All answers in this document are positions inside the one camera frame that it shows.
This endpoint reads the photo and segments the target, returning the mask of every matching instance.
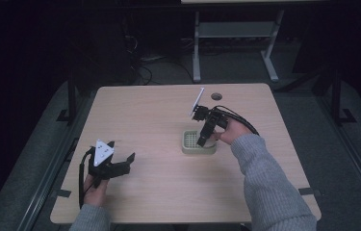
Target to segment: person's right arm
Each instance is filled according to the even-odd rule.
[[[253,230],[316,230],[316,218],[262,138],[233,119],[214,137],[231,144],[238,159]]]

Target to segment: knit sweater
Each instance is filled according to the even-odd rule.
[[[316,230],[316,218],[262,138],[240,136],[231,150],[245,176],[245,201],[254,231]],[[70,230],[109,230],[109,217],[106,210],[85,204]]]

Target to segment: sleeve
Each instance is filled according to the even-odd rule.
[[[69,230],[105,230],[109,231],[110,216],[104,208],[84,204],[78,217]]]
[[[231,143],[231,150],[245,176],[245,201],[253,230],[316,230],[316,218],[262,138],[240,136]]]

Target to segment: person's right hand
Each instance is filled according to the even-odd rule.
[[[224,132],[214,132],[212,138],[231,144],[236,138],[244,134],[252,134],[252,132],[241,122],[229,117],[227,129]]]

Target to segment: person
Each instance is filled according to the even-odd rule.
[[[245,202],[251,213],[253,231],[316,230],[316,218],[268,152],[264,139],[232,118],[228,118],[225,131],[215,132],[212,138],[230,144],[238,160],[245,176]],[[108,230],[109,214],[100,203],[105,191],[106,185],[102,189],[89,189],[72,230]]]

